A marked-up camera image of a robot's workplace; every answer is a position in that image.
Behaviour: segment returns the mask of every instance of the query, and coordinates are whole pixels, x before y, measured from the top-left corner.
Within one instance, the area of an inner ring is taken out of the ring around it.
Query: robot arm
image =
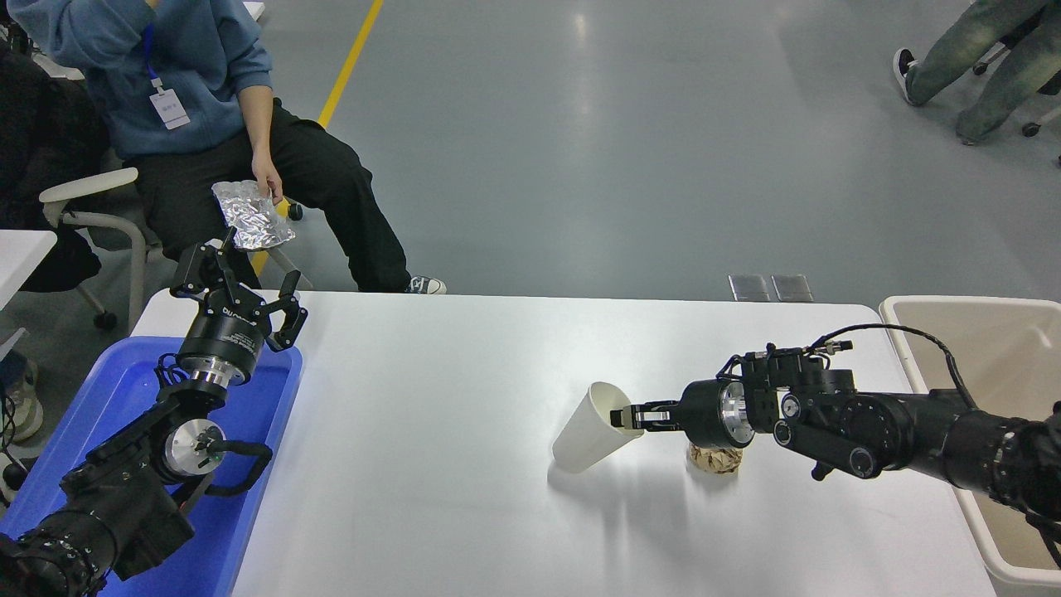
[[[944,350],[956,389],[927,396],[860,392],[851,371],[829,368],[852,349],[831,338],[851,330],[891,328],[927,337]],[[740,374],[733,370],[741,368]],[[846,329],[806,349],[734,356],[714,380],[694,382],[680,401],[631,405],[611,424],[646,432],[684,432],[700,447],[747,446],[755,434],[817,461],[812,477],[832,471],[870,479],[912,469],[982,493],[1024,514],[1040,532],[1061,539],[1061,403],[1043,422],[976,408],[946,348],[924,333],[884,324]],[[1053,543],[1048,543],[1056,552]]]
[[[225,405],[229,385],[250,380],[265,344],[274,351],[294,344],[307,312],[294,296],[298,271],[269,304],[233,281],[225,262],[233,232],[189,248],[177,269],[171,292],[199,303],[173,355],[182,371],[163,368],[163,355],[155,405],[64,476],[66,505],[17,541],[0,534],[0,595],[95,595],[111,569],[124,580],[155,567],[194,534],[186,516],[199,497],[243,493],[268,464],[267,446],[226,440],[207,417]],[[274,334],[276,312],[285,318]],[[211,484],[226,453],[257,458],[233,488]]]

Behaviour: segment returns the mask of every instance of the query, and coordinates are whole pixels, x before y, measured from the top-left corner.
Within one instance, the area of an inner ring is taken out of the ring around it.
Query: white plastic bin
[[[891,296],[880,311],[886,323],[915,328],[942,340],[985,411],[1042,421],[1061,400],[1061,305],[1057,303]],[[943,353],[935,345],[888,333],[915,392],[954,387]],[[1061,594],[1061,570],[1022,514],[964,490],[956,493],[999,595]]]

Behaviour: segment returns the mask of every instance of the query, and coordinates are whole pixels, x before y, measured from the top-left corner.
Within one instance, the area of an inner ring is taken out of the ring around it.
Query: id badge
[[[155,105],[155,111],[162,119],[162,124],[166,124],[170,130],[192,121],[188,118],[185,106],[180,105],[177,92],[173,89],[159,90],[158,93],[151,96],[151,103]]]

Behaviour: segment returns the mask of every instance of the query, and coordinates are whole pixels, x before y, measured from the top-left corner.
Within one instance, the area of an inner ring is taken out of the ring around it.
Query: white paper cup
[[[596,382],[553,442],[553,459],[568,473],[581,473],[624,444],[645,434],[644,429],[611,426],[611,411],[630,406],[622,390]]]

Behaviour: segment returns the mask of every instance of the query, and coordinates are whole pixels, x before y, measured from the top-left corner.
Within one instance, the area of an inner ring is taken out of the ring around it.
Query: crumpled foil
[[[255,180],[215,182],[210,189],[225,222],[236,227],[237,248],[263,250],[295,238],[295,230],[277,213],[273,199],[258,192]]]
[[[737,449],[701,449],[689,444],[689,460],[700,471],[725,475],[736,473],[741,467],[742,453]]]

